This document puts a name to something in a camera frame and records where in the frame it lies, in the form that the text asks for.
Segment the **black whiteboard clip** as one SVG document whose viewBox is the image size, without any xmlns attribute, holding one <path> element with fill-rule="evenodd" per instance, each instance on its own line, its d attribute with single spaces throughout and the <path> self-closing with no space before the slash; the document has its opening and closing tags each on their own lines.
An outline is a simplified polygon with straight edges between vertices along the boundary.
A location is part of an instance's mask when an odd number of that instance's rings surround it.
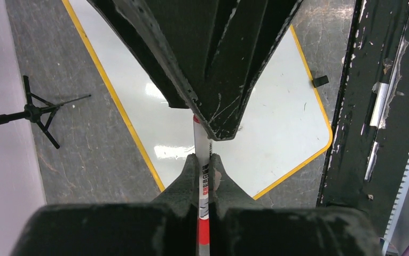
<svg viewBox="0 0 409 256">
<path fill-rule="evenodd" d="M 314 88 L 318 88 L 318 87 L 326 85 L 328 83 L 329 83 L 329 79 L 328 79 L 327 75 L 320 76 L 320 77 L 314 78 L 312 80 L 312 84 L 313 84 Z"/>
</svg>

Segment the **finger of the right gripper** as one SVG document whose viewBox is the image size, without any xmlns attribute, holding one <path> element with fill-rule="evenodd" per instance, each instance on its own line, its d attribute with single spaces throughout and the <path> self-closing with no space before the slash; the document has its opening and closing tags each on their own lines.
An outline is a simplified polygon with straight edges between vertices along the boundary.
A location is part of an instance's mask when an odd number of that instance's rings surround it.
<svg viewBox="0 0 409 256">
<path fill-rule="evenodd" d="M 115 1 L 216 141 L 231 140 L 301 1 Z"/>
<path fill-rule="evenodd" d="M 152 82 L 165 97 L 169 107 L 187 109 L 188 105 L 176 91 L 171 80 L 167 77 L 153 53 L 133 25 L 118 13 L 113 1 L 90 0 L 88 3 L 101 15 L 118 38 L 129 49 L 138 63 L 147 72 Z"/>
</svg>

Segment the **black tripod stand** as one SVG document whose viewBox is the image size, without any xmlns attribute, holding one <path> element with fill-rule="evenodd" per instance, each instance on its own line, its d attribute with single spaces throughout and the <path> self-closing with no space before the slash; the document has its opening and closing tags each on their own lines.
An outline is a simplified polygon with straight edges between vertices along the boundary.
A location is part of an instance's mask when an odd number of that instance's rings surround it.
<svg viewBox="0 0 409 256">
<path fill-rule="evenodd" d="M 90 94 L 64 101 L 58 104 L 53 104 L 45 99 L 35 95 L 30 90 L 29 77 L 27 75 L 22 76 L 22 81 L 24 85 L 26 104 L 24 106 L 24 111 L 13 113 L 13 114 L 1 114 L 0 115 L 0 125 L 13 122 L 19 119 L 26 119 L 31 123 L 36 124 L 41 131 L 46 135 L 48 140 L 53 144 L 56 149 L 60 148 L 60 145 L 56 139 L 49 132 L 49 126 L 55 117 L 57 111 L 64 105 L 72 103 L 74 101 L 79 101 L 91 97 Z"/>
</svg>

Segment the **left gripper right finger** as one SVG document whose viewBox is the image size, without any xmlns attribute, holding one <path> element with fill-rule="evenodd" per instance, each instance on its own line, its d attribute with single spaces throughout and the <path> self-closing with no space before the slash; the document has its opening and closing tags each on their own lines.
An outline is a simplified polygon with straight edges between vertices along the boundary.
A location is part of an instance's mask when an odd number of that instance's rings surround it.
<svg viewBox="0 0 409 256">
<path fill-rule="evenodd" d="M 210 158 L 211 255 L 380 255 L 380 239 L 362 212 L 331 206 L 268 208 Z"/>
</svg>

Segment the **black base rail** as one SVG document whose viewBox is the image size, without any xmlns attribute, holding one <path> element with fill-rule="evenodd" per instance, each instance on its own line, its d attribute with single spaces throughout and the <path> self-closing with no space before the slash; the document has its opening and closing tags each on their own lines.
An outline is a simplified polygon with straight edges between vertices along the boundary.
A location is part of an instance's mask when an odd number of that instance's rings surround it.
<svg viewBox="0 0 409 256">
<path fill-rule="evenodd" d="M 409 1 L 356 1 L 317 205 L 387 231 L 409 160 Z"/>
</svg>

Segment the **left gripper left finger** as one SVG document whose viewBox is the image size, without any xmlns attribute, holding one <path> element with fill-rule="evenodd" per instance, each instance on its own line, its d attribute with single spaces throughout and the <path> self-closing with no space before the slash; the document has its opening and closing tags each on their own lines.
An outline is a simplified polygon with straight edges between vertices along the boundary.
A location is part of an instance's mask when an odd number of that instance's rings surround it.
<svg viewBox="0 0 409 256">
<path fill-rule="evenodd" d="M 196 255 L 198 160 L 145 203 L 53 204 L 25 224 L 12 255 Z"/>
</svg>

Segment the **whiteboard with yellow edge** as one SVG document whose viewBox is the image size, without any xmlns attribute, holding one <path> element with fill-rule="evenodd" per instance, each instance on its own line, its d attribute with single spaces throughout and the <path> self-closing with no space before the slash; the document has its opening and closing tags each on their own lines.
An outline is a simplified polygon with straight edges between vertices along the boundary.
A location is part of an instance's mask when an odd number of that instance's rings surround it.
<svg viewBox="0 0 409 256">
<path fill-rule="evenodd" d="M 172 109 L 146 71 L 86 1 L 64 1 L 87 51 L 160 190 L 194 153 L 192 112 Z M 215 142 L 227 174 L 258 199 L 324 153 L 332 129 L 295 30 L 257 81 L 237 136 Z"/>
</svg>

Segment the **red whiteboard marker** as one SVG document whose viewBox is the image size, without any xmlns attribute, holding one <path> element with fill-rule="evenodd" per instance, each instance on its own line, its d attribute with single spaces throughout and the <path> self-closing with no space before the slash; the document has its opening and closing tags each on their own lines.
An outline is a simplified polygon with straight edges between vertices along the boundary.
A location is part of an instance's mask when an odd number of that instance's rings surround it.
<svg viewBox="0 0 409 256">
<path fill-rule="evenodd" d="M 198 160 L 198 255 L 210 255 L 209 162 L 212 141 L 196 116 L 193 116 L 194 149 Z"/>
</svg>

